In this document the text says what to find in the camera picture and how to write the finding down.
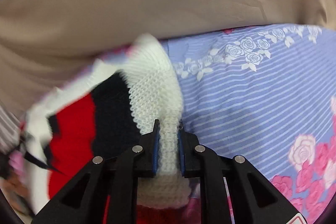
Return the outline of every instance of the blue fabric with roses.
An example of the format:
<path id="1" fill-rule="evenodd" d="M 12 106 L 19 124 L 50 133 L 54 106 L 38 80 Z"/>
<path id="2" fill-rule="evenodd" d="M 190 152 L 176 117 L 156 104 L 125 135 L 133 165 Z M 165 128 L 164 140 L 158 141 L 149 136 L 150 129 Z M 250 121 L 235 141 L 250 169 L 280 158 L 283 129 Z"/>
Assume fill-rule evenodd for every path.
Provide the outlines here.
<path id="1" fill-rule="evenodd" d="M 248 158 L 309 224 L 336 190 L 335 39 L 281 24 L 163 43 L 186 130 L 220 155 Z"/>

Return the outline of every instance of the gray striped fabric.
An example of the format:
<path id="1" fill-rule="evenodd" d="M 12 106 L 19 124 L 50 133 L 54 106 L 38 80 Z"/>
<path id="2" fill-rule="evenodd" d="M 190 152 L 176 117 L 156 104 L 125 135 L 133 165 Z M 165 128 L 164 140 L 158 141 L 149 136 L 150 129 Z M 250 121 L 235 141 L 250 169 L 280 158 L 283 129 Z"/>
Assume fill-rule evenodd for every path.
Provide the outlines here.
<path id="1" fill-rule="evenodd" d="M 0 103 L 0 151 L 7 152 L 19 140 L 20 122 Z"/>

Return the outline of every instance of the white rose print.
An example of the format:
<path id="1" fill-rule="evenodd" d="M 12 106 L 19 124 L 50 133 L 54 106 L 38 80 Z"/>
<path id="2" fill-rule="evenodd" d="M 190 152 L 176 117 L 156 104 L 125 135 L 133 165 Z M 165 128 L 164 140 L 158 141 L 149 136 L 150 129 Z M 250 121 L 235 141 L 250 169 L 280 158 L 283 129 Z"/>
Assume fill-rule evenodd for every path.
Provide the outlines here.
<path id="1" fill-rule="evenodd" d="M 307 28 L 309 32 L 308 39 L 316 44 L 316 38 L 320 33 L 322 33 L 322 29 L 318 26 L 313 25 L 307 25 Z"/>
<path id="2" fill-rule="evenodd" d="M 303 163 L 308 160 L 312 164 L 315 159 L 315 137 L 313 135 L 299 135 L 289 150 L 288 160 L 299 172 Z"/>
<path id="3" fill-rule="evenodd" d="M 233 57 L 238 57 L 244 54 L 244 50 L 236 45 L 226 45 L 225 52 Z"/>
<path id="4" fill-rule="evenodd" d="M 245 61 L 246 64 L 241 66 L 241 69 L 250 68 L 253 71 L 257 71 L 257 67 L 255 65 L 259 65 L 260 62 L 263 60 L 263 56 L 257 52 L 249 52 L 245 54 Z"/>
<path id="5" fill-rule="evenodd" d="M 270 47 L 270 44 L 268 43 L 266 39 L 258 39 L 257 45 L 258 45 L 258 48 L 263 49 L 263 50 L 268 50 Z"/>
<path id="6" fill-rule="evenodd" d="M 256 52 L 250 52 L 245 55 L 246 62 L 250 62 L 254 65 L 259 65 L 263 60 L 263 56 Z"/>
<path id="7" fill-rule="evenodd" d="M 278 38 L 278 39 L 280 39 L 280 40 L 282 40 L 282 39 L 285 38 L 285 33 L 284 33 L 283 30 L 281 30 L 281 29 L 274 29 L 274 30 L 272 31 L 272 34 L 273 34 L 276 38 Z"/>
<path id="8" fill-rule="evenodd" d="M 196 75 L 197 80 L 201 80 L 206 73 L 211 73 L 213 69 L 211 65 L 218 63 L 226 63 L 227 65 L 232 64 L 232 62 L 242 61 L 245 62 L 241 65 L 241 69 L 250 68 L 252 71 L 257 71 L 257 66 L 261 64 L 264 57 L 268 59 L 271 58 L 270 48 L 271 41 L 277 43 L 278 41 L 283 41 L 286 47 L 290 48 L 295 43 L 295 37 L 297 34 L 303 37 L 304 31 L 308 36 L 308 39 L 316 43 L 317 36 L 322 33 L 322 29 L 318 26 L 313 25 L 286 25 L 283 28 L 271 29 L 268 31 L 260 31 L 257 34 L 261 39 L 253 40 L 252 37 L 245 37 L 240 41 L 234 41 L 229 43 L 223 43 L 220 39 L 217 39 L 214 48 L 210 49 L 206 56 L 198 59 L 192 60 L 191 58 L 186 58 L 185 62 L 179 62 L 174 64 L 176 74 L 181 78 L 187 78 L 189 76 Z M 298 163 L 298 159 L 308 153 L 309 145 L 300 146 L 301 150 L 296 147 L 297 143 L 291 148 L 290 161 L 295 166 L 296 169 L 300 169 L 303 163 Z"/>
<path id="9" fill-rule="evenodd" d="M 330 186 L 336 180 L 336 162 L 328 160 L 327 167 L 325 168 L 323 174 L 323 182 L 326 189 L 329 189 Z"/>
<path id="10" fill-rule="evenodd" d="M 257 47 L 251 37 L 246 37 L 245 39 L 242 39 L 240 46 L 245 52 L 251 52 Z"/>

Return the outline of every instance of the metal screw head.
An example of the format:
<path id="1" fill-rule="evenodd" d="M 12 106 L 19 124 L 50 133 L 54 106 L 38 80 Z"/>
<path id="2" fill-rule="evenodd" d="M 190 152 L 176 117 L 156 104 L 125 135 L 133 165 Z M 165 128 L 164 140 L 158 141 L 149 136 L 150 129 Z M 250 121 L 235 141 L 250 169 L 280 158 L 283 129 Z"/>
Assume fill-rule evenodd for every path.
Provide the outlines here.
<path id="1" fill-rule="evenodd" d="M 196 146 L 195 146 L 195 150 L 196 150 L 197 152 L 202 153 L 202 152 L 205 151 L 205 147 L 204 147 L 203 145 L 196 145 Z"/>
<path id="2" fill-rule="evenodd" d="M 92 162 L 93 162 L 94 164 L 99 164 L 99 163 L 101 163 L 102 161 L 103 161 L 103 158 L 102 158 L 101 156 L 94 157 L 93 160 L 92 160 Z"/>
<path id="3" fill-rule="evenodd" d="M 245 162 L 245 158 L 241 155 L 235 156 L 235 161 L 238 162 L 239 164 L 242 164 Z"/>
<path id="4" fill-rule="evenodd" d="M 135 153 L 140 153 L 142 151 L 142 146 L 141 145 L 135 145 L 133 146 L 132 148 L 132 151 L 135 152 Z"/>

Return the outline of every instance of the warning label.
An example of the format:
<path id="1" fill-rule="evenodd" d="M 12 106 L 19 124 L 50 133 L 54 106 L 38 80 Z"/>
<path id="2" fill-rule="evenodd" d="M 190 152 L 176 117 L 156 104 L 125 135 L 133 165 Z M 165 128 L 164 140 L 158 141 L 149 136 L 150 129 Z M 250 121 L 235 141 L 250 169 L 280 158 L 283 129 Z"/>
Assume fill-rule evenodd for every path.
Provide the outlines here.
<path id="1" fill-rule="evenodd" d="M 297 214 L 286 224 L 307 224 L 307 222 L 303 218 L 302 214 Z"/>

